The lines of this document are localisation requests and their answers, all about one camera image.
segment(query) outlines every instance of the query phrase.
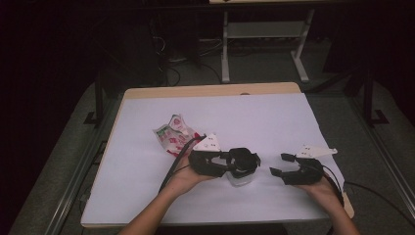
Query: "table surface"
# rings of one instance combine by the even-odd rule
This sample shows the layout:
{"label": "table surface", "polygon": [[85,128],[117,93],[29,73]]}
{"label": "table surface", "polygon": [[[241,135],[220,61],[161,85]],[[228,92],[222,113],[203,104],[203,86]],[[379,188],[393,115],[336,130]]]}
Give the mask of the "table surface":
{"label": "table surface", "polygon": [[[232,187],[225,175],[199,184],[171,206],[162,224],[327,217],[303,191],[269,173],[270,166],[298,169],[281,161],[281,153],[296,154],[303,144],[328,147],[299,87],[293,82],[228,84],[127,90],[82,215],[83,226],[122,226],[157,195],[174,157],[162,149],[152,130],[174,114],[182,114],[201,134],[215,132],[223,151],[247,147],[258,153],[262,165],[253,182],[239,188]],[[343,185],[333,157],[320,162]],[[346,204],[352,215],[348,199]]]}

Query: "gray floor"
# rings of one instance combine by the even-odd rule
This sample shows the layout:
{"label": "gray floor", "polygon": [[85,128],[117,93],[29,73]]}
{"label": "gray floor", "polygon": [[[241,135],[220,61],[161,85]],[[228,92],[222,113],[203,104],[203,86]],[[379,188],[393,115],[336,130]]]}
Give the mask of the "gray floor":
{"label": "gray floor", "polygon": [[[273,50],[247,49],[244,53],[230,57],[230,76],[232,83],[294,81],[302,90],[314,87],[332,74],[322,73],[330,42],[308,42],[302,54],[305,69],[310,82],[299,81],[296,68],[289,54],[293,42],[277,42],[279,47]],[[220,57],[216,55],[202,57],[208,65],[220,74]],[[177,85],[218,84],[219,78],[206,66],[200,69],[189,63],[173,67],[180,73]],[[170,83],[178,74],[167,72]],[[411,217],[402,200],[399,190],[393,183],[392,175],[385,164],[382,152],[377,148],[373,134],[385,143],[387,151],[401,170],[410,188],[415,188],[415,172],[412,169],[415,159],[415,129],[393,102],[390,93],[379,84],[375,84],[374,108],[382,110],[390,124],[368,128],[360,117],[361,95],[349,99],[342,94],[345,81],[341,81],[321,94],[308,95],[308,101],[320,124],[321,131],[329,146],[339,150],[334,156],[346,181],[370,187],[387,197],[406,216]],[[85,156],[93,155],[97,146],[108,139],[114,123],[119,99],[106,100],[106,121],[95,129],[83,124],[86,115],[94,111],[94,87],[91,85],[79,100],[68,125],[56,145],[48,163],[37,180],[28,197],[11,234],[116,234],[119,228],[83,229],[79,224],[85,205],[84,198],[93,183],[97,164],[90,168],[79,168]],[[67,188],[80,177],[80,172],[87,172],[85,179],[76,190]],[[359,187],[346,185],[353,208],[354,222],[362,234],[414,234],[415,229],[402,215],[376,195]],[[72,195],[68,200],[65,195]],[[68,214],[55,214],[56,209],[65,205]],[[56,227],[50,226],[54,218],[65,218]],[[309,221],[284,224],[289,234],[325,234],[330,227],[329,221]]]}

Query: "dark background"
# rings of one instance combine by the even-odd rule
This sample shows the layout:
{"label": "dark background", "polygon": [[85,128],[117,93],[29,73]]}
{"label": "dark background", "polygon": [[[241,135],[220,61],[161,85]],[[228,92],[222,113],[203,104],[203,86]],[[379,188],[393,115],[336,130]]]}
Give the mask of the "dark background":
{"label": "dark background", "polygon": [[[2,234],[9,231],[77,101],[98,72],[105,74],[109,95],[127,87],[157,86],[162,74],[152,52],[154,30],[195,63],[198,36],[221,32],[217,12],[163,13],[159,24],[149,27],[152,12],[94,11],[138,7],[141,1],[83,2],[0,1]],[[333,41],[326,71],[363,64],[390,90],[412,123],[414,10],[406,1],[317,9],[308,37]],[[131,42],[136,47],[127,48]]]}

